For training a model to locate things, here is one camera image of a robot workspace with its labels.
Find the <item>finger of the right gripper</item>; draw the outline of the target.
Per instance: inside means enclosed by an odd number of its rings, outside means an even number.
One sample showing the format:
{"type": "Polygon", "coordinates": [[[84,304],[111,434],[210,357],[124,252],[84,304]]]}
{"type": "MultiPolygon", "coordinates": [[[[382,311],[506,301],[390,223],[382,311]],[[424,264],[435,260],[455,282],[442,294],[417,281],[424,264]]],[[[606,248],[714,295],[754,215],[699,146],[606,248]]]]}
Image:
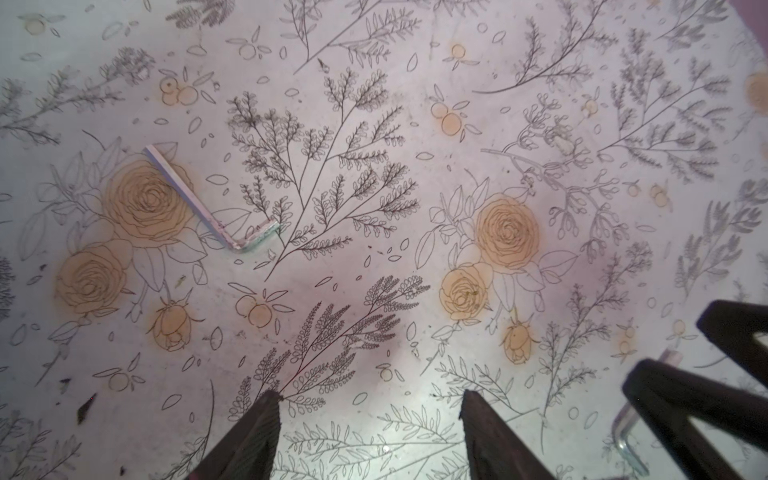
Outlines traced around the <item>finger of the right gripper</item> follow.
{"type": "Polygon", "coordinates": [[[693,424],[708,423],[767,449],[767,399],[655,360],[639,362],[622,391],[630,405],[690,479],[740,475],[693,424]]]}
{"type": "Polygon", "coordinates": [[[756,337],[767,333],[766,305],[715,300],[696,326],[728,358],[767,386],[767,346],[756,337]]]}

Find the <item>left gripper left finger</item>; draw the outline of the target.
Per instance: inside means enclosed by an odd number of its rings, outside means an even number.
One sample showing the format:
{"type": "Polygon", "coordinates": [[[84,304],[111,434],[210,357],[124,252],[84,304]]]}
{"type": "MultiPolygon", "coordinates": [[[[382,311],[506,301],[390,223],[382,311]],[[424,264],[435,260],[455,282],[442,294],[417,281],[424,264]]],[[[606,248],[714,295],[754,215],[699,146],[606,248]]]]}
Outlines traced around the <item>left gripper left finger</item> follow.
{"type": "Polygon", "coordinates": [[[186,479],[269,479],[280,438],[281,400],[279,393],[265,392],[186,479]]]}

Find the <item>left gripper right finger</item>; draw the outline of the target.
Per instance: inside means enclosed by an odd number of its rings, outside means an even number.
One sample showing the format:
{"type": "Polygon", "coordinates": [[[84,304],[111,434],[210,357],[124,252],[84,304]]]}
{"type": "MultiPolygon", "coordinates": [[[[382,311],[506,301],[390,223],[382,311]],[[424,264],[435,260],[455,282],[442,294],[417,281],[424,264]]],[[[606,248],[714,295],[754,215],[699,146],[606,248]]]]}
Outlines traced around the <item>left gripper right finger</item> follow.
{"type": "Polygon", "coordinates": [[[478,392],[464,391],[460,419],[472,480],[555,479],[478,392]]]}

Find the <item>silver hex key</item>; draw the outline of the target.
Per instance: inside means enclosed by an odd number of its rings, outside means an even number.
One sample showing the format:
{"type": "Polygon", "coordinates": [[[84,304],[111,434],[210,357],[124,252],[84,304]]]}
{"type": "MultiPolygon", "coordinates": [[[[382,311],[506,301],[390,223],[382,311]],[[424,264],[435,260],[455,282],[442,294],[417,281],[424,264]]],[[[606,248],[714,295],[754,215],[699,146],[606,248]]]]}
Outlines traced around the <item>silver hex key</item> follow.
{"type": "Polygon", "coordinates": [[[268,217],[264,222],[257,225],[253,231],[246,234],[241,239],[234,238],[226,229],[224,224],[218,220],[214,214],[198,198],[194,190],[184,181],[174,166],[164,157],[164,155],[153,144],[144,147],[144,153],[162,173],[170,185],[200,218],[202,223],[209,229],[214,236],[223,243],[229,250],[235,252],[246,252],[256,248],[270,236],[277,233],[281,224],[274,218],[268,217]]]}

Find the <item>metal bolt screw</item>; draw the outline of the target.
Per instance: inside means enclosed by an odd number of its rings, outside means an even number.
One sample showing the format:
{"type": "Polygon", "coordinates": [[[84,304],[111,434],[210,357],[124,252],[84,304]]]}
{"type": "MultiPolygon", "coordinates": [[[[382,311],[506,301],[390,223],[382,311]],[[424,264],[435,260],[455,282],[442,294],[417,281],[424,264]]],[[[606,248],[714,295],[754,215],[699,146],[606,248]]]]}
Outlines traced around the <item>metal bolt screw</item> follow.
{"type": "Polygon", "coordinates": [[[640,477],[648,477],[650,470],[629,443],[630,433],[642,417],[635,405],[640,400],[648,400],[649,403],[643,404],[642,408],[650,408],[651,394],[657,397],[656,402],[664,400],[669,403],[673,393],[673,378],[670,374],[682,358],[681,352],[667,348],[657,360],[639,362],[628,374],[622,386],[627,403],[613,420],[612,441],[619,455],[640,477]]]}

